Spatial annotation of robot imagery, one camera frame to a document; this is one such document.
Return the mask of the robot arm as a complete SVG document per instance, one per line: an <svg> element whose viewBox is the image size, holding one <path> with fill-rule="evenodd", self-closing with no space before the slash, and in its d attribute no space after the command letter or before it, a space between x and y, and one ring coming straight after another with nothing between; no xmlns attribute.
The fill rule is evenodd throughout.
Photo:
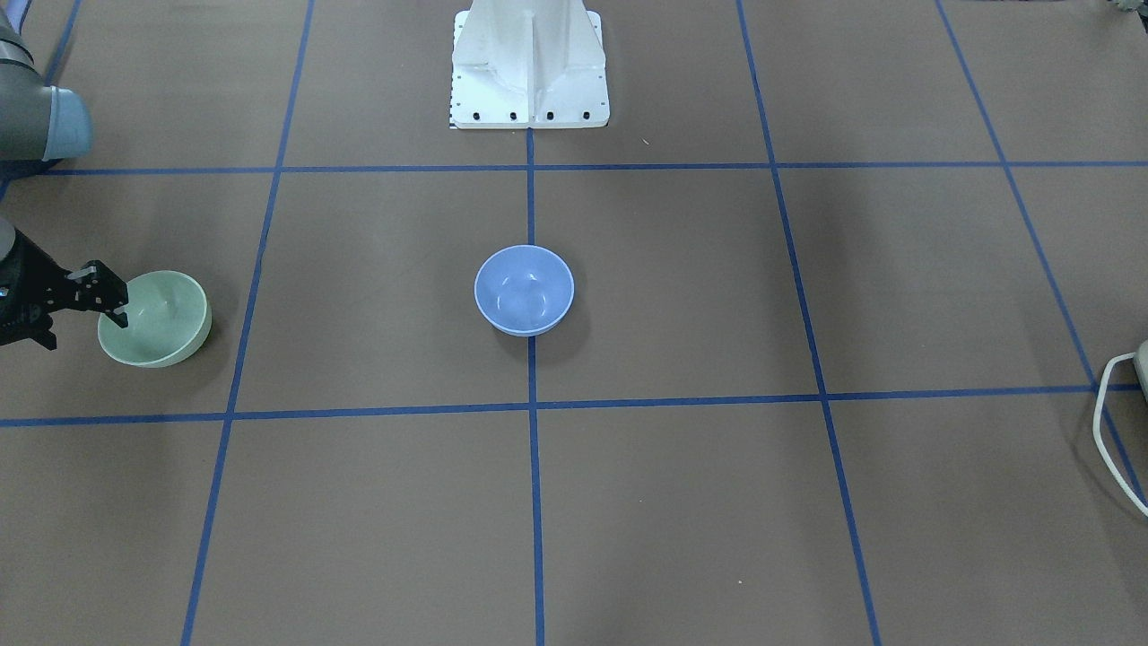
<svg viewBox="0 0 1148 646"><path fill-rule="evenodd" d="M1 18L1 159L3 181L28 179L91 149L90 110L78 94L47 84L23 37L26 3ZM101 260L65 268L11 221L1 221L1 343L57 349L54 312L94 311L127 327L127 286Z"/></svg>

